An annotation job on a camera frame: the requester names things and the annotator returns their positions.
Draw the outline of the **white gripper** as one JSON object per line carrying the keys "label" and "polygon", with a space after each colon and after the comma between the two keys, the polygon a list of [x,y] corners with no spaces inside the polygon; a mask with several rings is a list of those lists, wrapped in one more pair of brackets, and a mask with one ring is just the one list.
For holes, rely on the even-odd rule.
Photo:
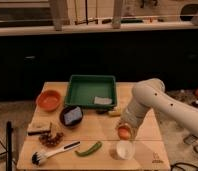
{"label": "white gripper", "polygon": [[[141,126],[141,124],[144,121],[146,115],[146,108],[142,106],[137,107],[126,107],[121,115],[121,122],[123,124],[128,125],[131,128],[131,140],[134,140],[137,136],[137,130]],[[117,123],[116,124],[116,131],[117,135],[121,135],[121,128],[122,124]]]}

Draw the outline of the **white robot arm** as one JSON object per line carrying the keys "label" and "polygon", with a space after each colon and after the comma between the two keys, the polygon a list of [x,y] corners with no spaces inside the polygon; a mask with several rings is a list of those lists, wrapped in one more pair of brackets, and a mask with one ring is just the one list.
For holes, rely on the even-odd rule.
{"label": "white robot arm", "polygon": [[120,139],[134,140],[151,108],[167,114],[198,138],[198,109],[168,96],[160,79],[135,82],[131,93],[116,127]]}

